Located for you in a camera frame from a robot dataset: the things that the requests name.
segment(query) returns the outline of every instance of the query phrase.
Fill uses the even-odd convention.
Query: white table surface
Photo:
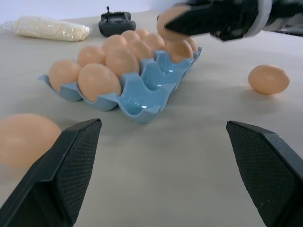
[[[156,31],[154,12],[133,14],[137,27]],[[208,35],[204,49],[160,116],[147,125],[119,110],[101,112],[71,103],[38,81],[50,65],[75,58],[81,47],[102,45],[99,17],[77,19],[94,32],[80,43],[0,33],[0,117],[31,112],[62,128],[91,118],[103,127],[92,178],[75,227],[264,227],[241,180],[228,120],[275,131],[303,156],[303,38],[261,32],[221,43]],[[291,78],[274,97],[258,95],[248,74],[274,64]],[[0,204],[26,170],[0,166]]]

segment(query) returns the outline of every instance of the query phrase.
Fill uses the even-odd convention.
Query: white package
[[[5,24],[5,29],[17,35],[61,41],[83,41],[91,29],[87,26],[47,17],[20,17]]]

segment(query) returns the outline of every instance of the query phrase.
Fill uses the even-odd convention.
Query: wall
[[[142,12],[153,0],[0,0],[0,24],[20,16],[43,16],[55,19],[92,17],[111,11]]]

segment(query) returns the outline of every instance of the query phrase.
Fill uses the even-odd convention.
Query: egg carton
[[[181,80],[199,58],[201,50],[202,48],[199,48],[194,52],[193,59],[184,59],[178,64],[172,62],[167,52],[155,51],[154,59],[140,62],[140,75],[132,72],[121,77],[123,91],[120,96],[116,92],[99,95],[96,102],[85,98],[77,82],[63,84],[58,92],[50,85],[48,75],[40,76],[39,80],[68,101],[84,100],[102,111],[112,110],[118,105],[131,121],[149,123],[164,109],[169,96],[178,88]]]

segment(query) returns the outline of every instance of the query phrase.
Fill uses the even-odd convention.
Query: egg tray cup
[[[199,47],[199,50],[194,52],[194,58],[184,59],[178,64],[172,62],[167,52],[155,51],[154,59],[144,59],[140,62],[140,75],[132,72],[121,77],[123,91],[120,96],[116,92],[99,95],[96,102],[85,98],[77,82],[63,84],[58,92],[52,88],[48,75],[40,76],[39,80],[68,101],[84,100],[102,111],[112,110],[118,105],[131,121],[149,123],[164,109],[169,96],[178,88],[201,51],[202,48]]]

